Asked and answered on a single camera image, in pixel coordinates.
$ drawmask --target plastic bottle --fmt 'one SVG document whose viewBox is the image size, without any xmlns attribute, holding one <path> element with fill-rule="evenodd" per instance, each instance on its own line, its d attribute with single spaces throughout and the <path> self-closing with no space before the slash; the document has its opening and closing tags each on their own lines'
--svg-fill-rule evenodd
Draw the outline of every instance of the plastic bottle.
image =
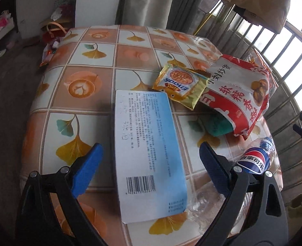
<svg viewBox="0 0 302 246">
<path fill-rule="evenodd" d="M 270 168 L 275 157 L 275 146 L 269 137 L 258 138 L 249 144 L 237 165 L 247 173 L 263 174 Z"/>
<path fill-rule="evenodd" d="M 268 170 L 276 154 L 275 146 L 269 137 L 259 138 L 249 144 L 248 150 L 241 156 L 236 165 L 247 173 L 262 174 Z M 238 217 L 234 223 L 231 235 L 238 233 L 247 215 L 252 198 L 252 192 L 246 193 Z M 224 195 L 217 192 L 214 184 L 208 182 L 192 196 L 188 203 L 188 218 L 196 221 L 203 234 L 216 217 L 225 201 Z"/>
</svg>

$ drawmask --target candy wrapper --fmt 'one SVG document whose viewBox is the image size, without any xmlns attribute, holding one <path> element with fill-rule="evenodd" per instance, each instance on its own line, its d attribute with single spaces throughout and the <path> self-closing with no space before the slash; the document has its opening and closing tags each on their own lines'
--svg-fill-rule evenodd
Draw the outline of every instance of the candy wrapper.
<svg viewBox="0 0 302 246">
<path fill-rule="evenodd" d="M 269 100 L 269 72 L 238 58 L 223 55 L 211 68 L 200 101 L 221 113 L 235 136 L 246 140 Z"/>
<path fill-rule="evenodd" d="M 193 110 L 207 86 L 209 73 L 202 75 L 188 68 L 166 64 L 153 84 L 153 89 L 167 93 L 168 97 Z"/>
</svg>

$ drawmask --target brown floor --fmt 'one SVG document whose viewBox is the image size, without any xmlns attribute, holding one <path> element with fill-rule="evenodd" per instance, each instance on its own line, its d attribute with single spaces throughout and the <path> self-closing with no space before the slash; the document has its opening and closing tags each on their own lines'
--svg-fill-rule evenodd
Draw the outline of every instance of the brown floor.
<svg viewBox="0 0 302 246">
<path fill-rule="evenodd" d="M 41 79 L 43 46 L 35 42 L 21 42 L 0 58 L 0 226 L 9 237 L 14 237 L 20 199 L 22 141 Z"/>
</svg>

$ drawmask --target curtain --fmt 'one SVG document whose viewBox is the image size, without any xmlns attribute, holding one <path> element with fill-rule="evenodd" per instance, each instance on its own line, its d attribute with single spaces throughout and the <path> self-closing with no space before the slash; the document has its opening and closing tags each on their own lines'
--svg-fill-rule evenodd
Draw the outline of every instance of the curtain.
<svg viewBox="0 0 302 246">
<path fill-rule="evenodd" d="M 166 28 L 173 0 L 125 0 L 122 24 Z"/>
</svg>

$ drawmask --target red bag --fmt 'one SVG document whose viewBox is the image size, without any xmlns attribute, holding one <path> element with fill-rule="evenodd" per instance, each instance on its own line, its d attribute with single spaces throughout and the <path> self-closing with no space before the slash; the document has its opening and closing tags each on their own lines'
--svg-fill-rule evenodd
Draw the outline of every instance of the red bag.
<svg viewBox="0 0 302 246">
<path fill-rule="evenodd" d="M 53 28 L 53 29 L 49 29 L 49 25 L 53 24 L 58 26 L 58 28 Z M 45 32 L 42 35 L 42 40 L 45 43 L 51 43 L 53 42 L 56 38 L 59 37 L 64 37 L 67 34 L 67 31 L 64 29 L 64 27 L 62 27 L 60 24 L 56 23 L 56 22 L 49 22 L 46 26 L 47 32 Z"/>
<path fill-rule="evenodd" d="M 223 55 L 211 73 L 200 101 L 221 113 L 235 136 L 246 140 L 269 100 L 269 71 L 236 57 Z"/>
</svg>

